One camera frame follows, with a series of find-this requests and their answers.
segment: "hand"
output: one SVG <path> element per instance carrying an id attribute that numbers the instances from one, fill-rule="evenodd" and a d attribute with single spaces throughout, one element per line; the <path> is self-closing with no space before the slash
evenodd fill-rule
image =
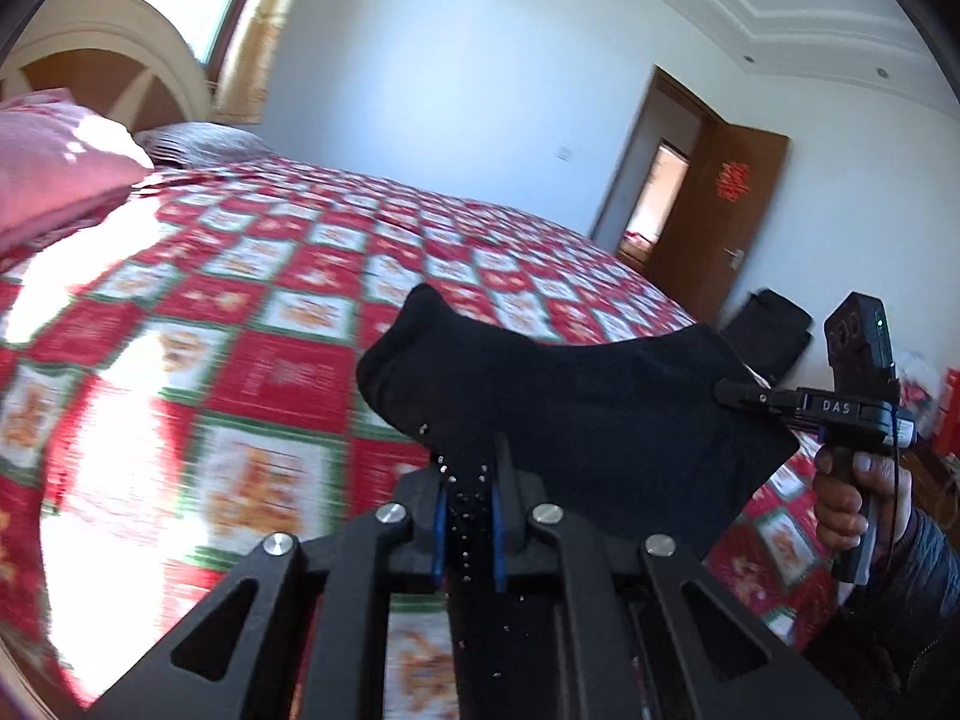
<path id="1" fill-rule="evenodd" d="M 833 456 L 827 447 L 817 452 L 817 475 L 813 478 L 813 491 L 817 505 L 813 514 L 817 518 L 817 536 L 832 550 L 853 549 L 867 530 L 867 519 L 860 511 L 860 493 L 853 485 L 845 485 L 832 476 Z M 907 469 L 899 470 L 898 497 L 894 500 L 894 461 L 857 452 L 853 457 L 853 476 L 863 490 L 872 490 L 880 497 L 880 520 L 877 523 L 877 547 L 871 560 L 877 560 L 887 549 L 890 538 L 890 523 L 896 517 L 894 544 L 906 532 L 910 520 L 910 496 L 913 480 Z"/>

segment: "bed headboard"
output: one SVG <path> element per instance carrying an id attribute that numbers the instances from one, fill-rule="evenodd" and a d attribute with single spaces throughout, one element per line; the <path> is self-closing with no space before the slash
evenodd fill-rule
<path id="1" fill-rule="evenodd" d="M 210 115 L 203 68 L 143 0 L 45 1 L 0 67 L 0 100 L 59 87 L 130 132 Z"/>

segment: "screw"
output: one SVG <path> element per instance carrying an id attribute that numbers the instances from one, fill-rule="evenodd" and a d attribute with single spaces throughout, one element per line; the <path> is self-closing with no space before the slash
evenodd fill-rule
<path id="1" fill-rule="evenodd" d="M 677 543 L 666 533 L 654 533 L 653 536 L 648 536 L 644 546 L 654 557 L 670 557 L 677 551 Z"/>
<path id="2" fill-rule="evenodd" d="M 280 557 L 294 548 L 294 539 L 286 533 L 274 533 L 264 539 L 263 548 L 268 555 Z"/>
<path id="3" fill-rule="evenodd" d="M 541 525 L 556 525 L 563 519 L 563 509 L 555 503 L 541 503 L 534 507 L 534 522 Z"/>
<path id="4" fill-rule="evenodd" d="M 407 509 L 400 503 L 385 503 L 376 510 L 376 518 L 384 525 L 402 522 L 407 517 Z"/>

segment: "brown door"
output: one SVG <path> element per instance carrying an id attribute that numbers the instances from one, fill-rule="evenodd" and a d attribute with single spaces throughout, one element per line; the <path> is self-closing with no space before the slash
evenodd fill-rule
<path id="1" fill-rule="evenodd" d="M 644 276 L 698 322 L 713 322 L 776 189 L 790 139 L 704 123 Z"/>

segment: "red checkered bedspread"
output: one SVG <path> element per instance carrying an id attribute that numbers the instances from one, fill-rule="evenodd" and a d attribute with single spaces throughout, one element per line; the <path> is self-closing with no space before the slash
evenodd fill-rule
<path id="1" fill-rule="evenodd" d="M 85 698 L 264 533 L 330 533 L 424 464 L 353 381 L 419 281 L 551 343 L 690 322 L 549 221 L 281 158 L 167 172 L 0 269 L 0 630 L 56 654 Z M 834 606 L 813 449 L 707 559 L 797 646 Z M 451 716 L 449 691 L 414 696 L 399 676 L 449 667 L 437 615 L 392 617 L 398 716 Z"/>

